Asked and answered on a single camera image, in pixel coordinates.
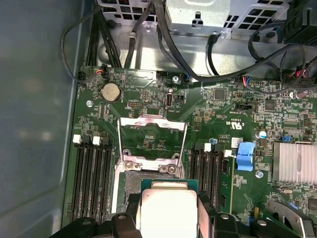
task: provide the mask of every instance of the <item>blue plastic clip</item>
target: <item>blue plastic clip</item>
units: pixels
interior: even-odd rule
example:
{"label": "blue plastic clip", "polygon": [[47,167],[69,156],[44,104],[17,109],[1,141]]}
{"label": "blue plastic clip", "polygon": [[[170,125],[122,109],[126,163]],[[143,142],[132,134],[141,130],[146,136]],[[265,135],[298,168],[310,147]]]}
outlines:
{"label": "blue plastic clip", "polygon": [[237,170],[252,171],[253,170],[253,151],[255,143],[241,142],[237,153]]}

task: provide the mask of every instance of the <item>mounting screw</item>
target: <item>mounting screw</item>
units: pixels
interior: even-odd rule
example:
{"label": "mounting screw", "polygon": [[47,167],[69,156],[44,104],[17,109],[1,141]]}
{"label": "mounting screw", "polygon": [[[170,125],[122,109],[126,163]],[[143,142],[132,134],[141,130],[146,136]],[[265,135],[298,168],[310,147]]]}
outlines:
{"label": "mounting screw", "polygon": [[266,222],[265,222],[265,221],[262,221],[262,220],[258,220],[258,224],[259,224],[260,226],[263,226],[263,227],[266,226]]}
{"label": "mounting screw", "polygon": [[89,107],[89,108],[91,108],[91,107],[93,106],[93,104],[94,104],[94,102],[91,101],[91,100],[88,100],[88,101],[86,102],[86,106]]}
{"label": "mounting screw", "polygon": [[221,214],[220,216],[222,219],[224,220],[228,220],[229,219],[229,216],[227,214]]}
{"label": "mounting screw", "polygon": [[167,170],[169,173],[173,174],[175,172],[175,167],[174,166],[170,166],[168,167],[168,170]]}
{"label": "mounting screw", "polygon": [[227,37],[227,33],[224,32],[224,31],[221,32],[220,37],[221,37],[222,39],[226,38],[226,37]]}
{"label": "mounting screw", "polygon": [[82,223],[82,225],[89,225],[91,223],[91,221],[84,221],[83,223]]}
{"label": "mounting screw", "polygon": [[178,76],[173,76],[173,77],[172,77],[172,82],[173,82],[173,83],[178,83],[178,81],[179,81]]}
{"label": "mounting screw", "polygon": [[256,177],[257,177],[258,179],[262,179],[263,176],[264,176],[264,174],[263,174],[263,172],[262,172],[261,170],[256,171]]}
{"label": "mounting screw", "polygon": [[130,170],[130,169],[132,169],[133,164],[132,164],[132,162],[128,161],[125,163],[124,167],[125,167],[125,169]]}
{"label": "mounting screw", "polygon": [[150,33],[150,32],[151,32],[151,26],[147,26],[147,27],[145,28],[145,30],[146,30],[146,32]]}

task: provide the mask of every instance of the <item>black dimm slot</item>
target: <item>black dimm slot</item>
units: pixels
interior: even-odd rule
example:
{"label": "black dimm slot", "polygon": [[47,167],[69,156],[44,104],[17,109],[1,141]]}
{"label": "black dimm slot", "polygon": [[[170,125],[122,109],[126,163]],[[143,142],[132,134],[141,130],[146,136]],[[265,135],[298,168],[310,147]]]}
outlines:
{"label": "black dimm slot", "polygon": [[212,156],[210,152],[205,152],[206,158],[206,165],[205,165],[205,184],[206,188],[205,191],[207,192],[208,196],[211,195],[212,191]]}
{"label": "black dimm slot", "polygon": [[190,161],[190,179],[196,178],[196,169],[197,169],[197,159],[198,152],[196,150],[191,151],[191,161]]}
{"label": "black dimm slot", "polygon": [[99,179],[97,181],[97,186],[98,186],[98,201],[97,201],[97,214],[96,214],[96,218],[98,219],[99,224],[102,223],[102,203],[103,203],[103,188],[101,187],[102,181],[103,181],[103,175],[104,175],[104,164],[105,164],[105,157],[104,157],[104,151],[101,152],[102,156],[100,159],[100,176]]}
{"label": "black dimm slot", "polygon": [[213,170],[212,170],[212,204],[214,205],[215,209],[218,210],[219,207],[219,194],[220,194],[220,170],[222,167],[222,159],[223,153],[222,152],[215,152],[213,157]]}
{"label": "black dimm slot", "polygon": [[91,170],[91,157],[92,157],[92,148],[87,148],[87,154],[85,156],[85,166],[83,169],[83,178],[82,178],[82,199],[81,199],[81,217],[86,217],[87,209],[87,200],[89,194],[89,172]]}
{"label": "black dimm slot", "polygon": [[104,179],[102,183],[103,188],[103,203],[102,203],[102,222],[106,220],[107,209],[108,209],[108,187],[109,187],[109,179],[110,179],[110,165],[111,165],[111,152],[109,150],[104,151],[105,156],[105,170],[104,170]]}
{"label": "black dimm slot", "polygon": [[204,151],[201,149],[199,150],[198,156],[198,180],[199,180],[199,191],[203,190],[204,187]]}
{"label": "black dimm slot", "polygon": [[89,188],[88,188],[88,201],[87,201],[87,215],[88,217],[94,217],[92,214],[92,207],[91,203],[93,200],[93,184],[94,184],[94,175],[95,175],[95,163],[96,163],[96,156],[97,156],[98,149],[93,149],[93,156],[91,160],[90,166],[90,176],[89,176]]}
{"label": "black dimm slot", "polygon": [[102,153],[101,150],[96,151],[96,160],[95,160],[95,173],[92,184],[92,203],[91,203],[91,214],[94,218],[98,219],[98,200],[99,200],[99,180],[100,180],[100,170],[101,170],[101,162],[102,162]]}
{"label": "black dimm slot", "polygon": [[77,209],[78,209],[78,197],[79,197],[79,187],[80,187],[80,177],[81,177],[81,168],[83,163],[83,154],[84,149],[81,147],[77,148],[77,159],[76,159],[76,169],[75,169],[75,176],[74,176],[74,190],[73,190],[73,197],[72,197],[72,215],[70,221],[74,221],[77,218]]}

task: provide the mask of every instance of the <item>heatsink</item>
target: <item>heatsink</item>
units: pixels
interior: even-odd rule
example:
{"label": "heatsink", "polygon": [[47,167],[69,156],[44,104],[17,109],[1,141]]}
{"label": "heatsink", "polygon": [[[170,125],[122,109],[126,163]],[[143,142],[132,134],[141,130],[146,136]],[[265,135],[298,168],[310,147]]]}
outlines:
{"label": "heatsink", "polygon": [[274,143],[272,179],[317,184],[317,146]]}

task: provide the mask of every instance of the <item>usb port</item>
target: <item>usb port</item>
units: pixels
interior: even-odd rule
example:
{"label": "usb port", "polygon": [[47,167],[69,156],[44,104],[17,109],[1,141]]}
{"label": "usb port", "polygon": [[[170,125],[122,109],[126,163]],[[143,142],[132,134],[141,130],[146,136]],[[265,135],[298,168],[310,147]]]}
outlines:
{"label": "usb port", "polygon": [[171,107],[172,106],[172,101],[173,101],[173,95],[168,93],[166,95],[166,106]]}

